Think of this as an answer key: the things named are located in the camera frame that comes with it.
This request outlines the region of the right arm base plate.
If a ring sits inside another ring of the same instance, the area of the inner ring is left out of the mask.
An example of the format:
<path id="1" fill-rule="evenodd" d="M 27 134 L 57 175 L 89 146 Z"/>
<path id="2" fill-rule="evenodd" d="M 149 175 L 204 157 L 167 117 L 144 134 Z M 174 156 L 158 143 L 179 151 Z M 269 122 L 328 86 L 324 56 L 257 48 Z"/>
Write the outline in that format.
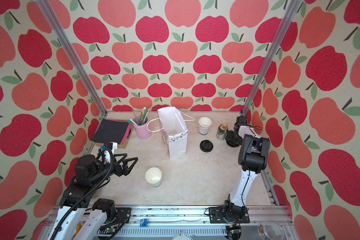
<path id="1" fill-rule="evenodd" d="M 249 224 L 250 217 L 245 207 L 234 207 L 230 210 L 224 210 L 223 207 L 211 207 L 205 213 L 210 219 L 211 224 L 230 224 L 235 225 L 240 223 Z"/>

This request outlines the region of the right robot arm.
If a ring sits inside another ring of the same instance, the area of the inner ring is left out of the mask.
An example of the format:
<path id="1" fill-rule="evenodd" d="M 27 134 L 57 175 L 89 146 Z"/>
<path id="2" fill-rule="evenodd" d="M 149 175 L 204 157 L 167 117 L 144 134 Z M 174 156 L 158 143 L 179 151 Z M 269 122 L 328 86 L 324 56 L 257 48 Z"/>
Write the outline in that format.
<path id="1" fill-rule="evenodd" d="M 255 130 L 245 116 L 239 116 L 234 129 L 226 135 L 228 146 L 240 148 L 238 164 L 242 168 L 237 187 L 224 202 L 223 216 L 227 223 L 237 223 L 248 216 L 246 202 L 251 186 L 268 164 L 270 139 L 261 137 Z"/>

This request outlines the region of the white paper coffee cup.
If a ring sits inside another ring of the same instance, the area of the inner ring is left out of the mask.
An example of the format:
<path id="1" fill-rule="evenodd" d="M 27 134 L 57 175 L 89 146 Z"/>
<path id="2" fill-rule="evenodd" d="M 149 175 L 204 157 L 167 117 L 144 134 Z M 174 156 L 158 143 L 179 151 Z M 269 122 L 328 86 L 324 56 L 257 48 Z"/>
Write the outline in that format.
<path id="1" fill-rule="evenodd" d="M 162 171 L 159 168 L 153 167 L 146 171 L 145 180 L 153 187 L 157 188 L 162 182 Z"/>

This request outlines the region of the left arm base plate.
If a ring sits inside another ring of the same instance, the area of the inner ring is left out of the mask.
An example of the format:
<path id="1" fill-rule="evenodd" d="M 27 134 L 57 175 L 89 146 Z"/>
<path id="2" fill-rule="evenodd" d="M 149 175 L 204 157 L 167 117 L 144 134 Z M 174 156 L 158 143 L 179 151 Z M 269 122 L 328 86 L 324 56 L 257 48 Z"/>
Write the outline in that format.
<path id="1" fill-rule="evenodd" d="M 107 219 L 105 224 L 118 222 L 125 222 L 128 224 L 130 221 L 131 211 L 131 208 L 110 208 L 109 210 L 106 210 Z"/>

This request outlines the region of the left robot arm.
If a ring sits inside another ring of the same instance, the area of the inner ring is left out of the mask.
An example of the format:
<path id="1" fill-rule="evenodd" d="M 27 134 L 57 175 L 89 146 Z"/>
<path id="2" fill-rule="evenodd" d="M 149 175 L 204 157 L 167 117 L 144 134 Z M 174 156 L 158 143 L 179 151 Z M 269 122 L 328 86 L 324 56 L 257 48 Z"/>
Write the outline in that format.
<path id="1" fill-rule="evenodd" d="M 63 192 L 60 208 L 50 240 L 91 240 L 98 232 L 111 227 L 112 239 L 121 228 L 129 223 L 131 208 L 117 208 L 109 199 L 98 199 L 90 208 L 90 201 L 97 190 L 110 182 L 113 175 L 127 176 L 132 171 L 138 158 L 128 158 L 127 154 L 111 154 L 106 161 L 106 152 L 101 150 L 97 156 L 80 157 L 75 165 L 75 175 L 69 187 Z"/>

